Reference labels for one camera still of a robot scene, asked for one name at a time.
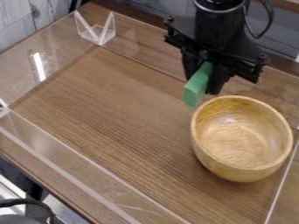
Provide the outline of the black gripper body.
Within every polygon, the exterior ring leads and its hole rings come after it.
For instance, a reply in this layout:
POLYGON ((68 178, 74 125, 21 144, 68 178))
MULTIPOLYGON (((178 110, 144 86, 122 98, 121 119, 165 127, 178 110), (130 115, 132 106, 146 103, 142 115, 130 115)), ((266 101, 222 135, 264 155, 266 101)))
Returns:
POLYGON ((194 14, 169 16, 164 41, 197 53, 209 63, 229 60, 233 75, 257 82, 268 57, 254 44, 248 25, 250 0, 192 0, 194 14))

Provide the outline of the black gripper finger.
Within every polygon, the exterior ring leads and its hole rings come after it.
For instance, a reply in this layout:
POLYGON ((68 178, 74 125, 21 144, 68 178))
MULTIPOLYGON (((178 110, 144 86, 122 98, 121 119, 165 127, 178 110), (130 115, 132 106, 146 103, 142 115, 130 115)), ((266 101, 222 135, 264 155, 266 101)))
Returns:
POLYGON ((181 64, 186 81, 197 71, 201 61, 202 57, 197 53, 189 52, 186 49, 181 49, 181 64))
POLYGON ((217 61, 212 64, 212 73, 209 76, 206 93, 217 95, 222 89, 224 83, 233 76, 233 67, 229 60, 217 61))

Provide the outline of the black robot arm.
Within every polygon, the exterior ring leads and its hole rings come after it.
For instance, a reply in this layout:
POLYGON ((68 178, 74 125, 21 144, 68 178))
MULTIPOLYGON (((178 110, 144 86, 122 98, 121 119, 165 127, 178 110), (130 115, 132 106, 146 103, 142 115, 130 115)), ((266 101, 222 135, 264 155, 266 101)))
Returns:
POLYGON ((253 42, 248 24, 249 0, 192 0, 194 15, 166 18, 164 42, 180 49, 184 76, 210 63, 205 93, 214 95, 230 77, 256 83, 269 57, 253 42))

